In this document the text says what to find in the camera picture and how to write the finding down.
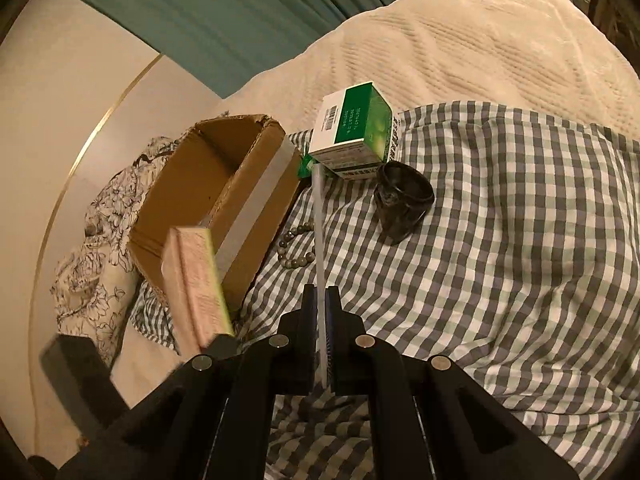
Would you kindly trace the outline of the tan medicine box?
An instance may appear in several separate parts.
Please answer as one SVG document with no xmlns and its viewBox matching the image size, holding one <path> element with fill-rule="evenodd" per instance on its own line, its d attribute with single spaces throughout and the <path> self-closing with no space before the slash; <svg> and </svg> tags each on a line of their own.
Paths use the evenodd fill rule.
<svg viewBox="0 0 640 480">
<path fill-rule="evenodd" d="M 183 359 L 201 353 L 217 336 L 234 335 L 209 229 L 170 228 L 160 273 Z"/>
</svg>

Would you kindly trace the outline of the clear plastic ruler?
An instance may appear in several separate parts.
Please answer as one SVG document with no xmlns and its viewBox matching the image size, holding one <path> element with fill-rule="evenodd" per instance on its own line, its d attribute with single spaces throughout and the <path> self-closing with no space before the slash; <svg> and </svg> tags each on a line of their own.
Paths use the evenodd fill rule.
<svg viewBox="0 0 640 480">
<path fill-rule="evenodd" d="M 329 344 L 326 330 L 326 258 L 323 233 L 323 167 L 316 162 L 311 169 L 312 210 L 314 211 L 314 253 L 317 280 L 317 327 L 319 370 L 322 387 L 329 388 Z"/>
</svg>

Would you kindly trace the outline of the floral black white fabric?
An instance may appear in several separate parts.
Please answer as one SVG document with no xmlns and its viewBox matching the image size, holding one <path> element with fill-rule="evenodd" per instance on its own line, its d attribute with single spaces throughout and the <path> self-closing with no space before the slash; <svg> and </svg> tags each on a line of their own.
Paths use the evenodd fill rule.
<svg viewBox="0 0 640 480">
<path fill-rule="evenodd" d="M 168 307 L 134 264 L 128 244 L 149 190 L 179 143 L 151 139 L 108 181 L 86 210 L 81 245 L 55 269 L 51 295 L 58 333 L 90 338 L 107 366 L 118 357 L 128 324 L 178 350 Z"/>
</svg>

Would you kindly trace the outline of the checkered grey white cloth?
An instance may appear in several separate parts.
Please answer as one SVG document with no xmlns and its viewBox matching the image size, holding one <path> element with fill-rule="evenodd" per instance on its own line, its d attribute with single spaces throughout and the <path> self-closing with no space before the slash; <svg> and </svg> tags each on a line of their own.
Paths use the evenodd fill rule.
<svg viewBox="0 0 640 480">
<path fill-rule="evenodd" d="M 400 115 L 431 210 L 384 242 L 370 180 L 324 187 L 326 279 L 405 356 L 446 354 L 583 479 L 639 419 L 639 141 L 488 102 Z"/>
</svg>

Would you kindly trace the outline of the brown cardboard box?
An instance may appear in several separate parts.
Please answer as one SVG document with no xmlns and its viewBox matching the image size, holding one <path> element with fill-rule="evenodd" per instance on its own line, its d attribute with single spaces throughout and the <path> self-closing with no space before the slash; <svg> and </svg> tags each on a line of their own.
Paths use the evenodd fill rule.
<svg viewBox="0 0 640 480">
<path fill-rule="evenodd" d="M 138 270 L 163 289 L 160 263 L 169 230 L 204 226 L 224 300 L 239 311 L 295 200 L 301 161 L 280 124 L 266 115 L 195 124 L 160 170 L 130 230 Z"/>
</svg>

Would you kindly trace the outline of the green snack packet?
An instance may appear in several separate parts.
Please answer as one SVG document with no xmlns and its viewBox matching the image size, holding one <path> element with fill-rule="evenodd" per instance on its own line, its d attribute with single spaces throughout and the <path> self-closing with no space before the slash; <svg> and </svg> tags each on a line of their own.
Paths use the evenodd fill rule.
<svg viewBox="0 0 640 480">
<path fill-rule="evenodd" d="M 314 166 L 314 159 L 309 154 L 304 155 L 298 166 L 297 177 L 300 180 L 310 178 L 312 166 Z"/>
</svg>

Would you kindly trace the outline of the green white medicine box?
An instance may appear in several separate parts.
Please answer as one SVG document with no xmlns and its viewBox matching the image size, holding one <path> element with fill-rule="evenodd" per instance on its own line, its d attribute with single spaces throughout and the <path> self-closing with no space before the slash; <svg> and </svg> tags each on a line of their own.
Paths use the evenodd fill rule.
<svg viewBox="0 0 640 480">
<path fill-rule="evenodd" d="M 372 81 L 325 96 L 312 129 L 308 154 L 347 181 L 372 179 L 395 157 L 398 120 Z"/>
</svg>

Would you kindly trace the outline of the teal curtain left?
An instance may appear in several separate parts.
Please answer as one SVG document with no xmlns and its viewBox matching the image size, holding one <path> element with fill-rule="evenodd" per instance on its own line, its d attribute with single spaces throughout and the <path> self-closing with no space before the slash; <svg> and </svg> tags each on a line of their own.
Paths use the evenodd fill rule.
<svg viewBox="0 0 640 480">
<path fill-rule="evenodd" d="M 353 16 L 395 0 L 80 0 L 226 98 Z"/>
</svg>

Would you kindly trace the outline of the cream quilted bed cover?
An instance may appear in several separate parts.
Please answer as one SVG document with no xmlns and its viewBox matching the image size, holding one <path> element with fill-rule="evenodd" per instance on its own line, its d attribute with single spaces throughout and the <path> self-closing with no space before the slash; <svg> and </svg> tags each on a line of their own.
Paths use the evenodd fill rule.
<svg viewBox="0 0 640 480">
<path fill-rule="evenodd" d="M 397 0 L 252 78 L 217 114 L 310 128 L 322 99 L 372 81 L 395 110 L 478 101 L 639 133 L 639 79 L 568 0 Z"/>
</svg>

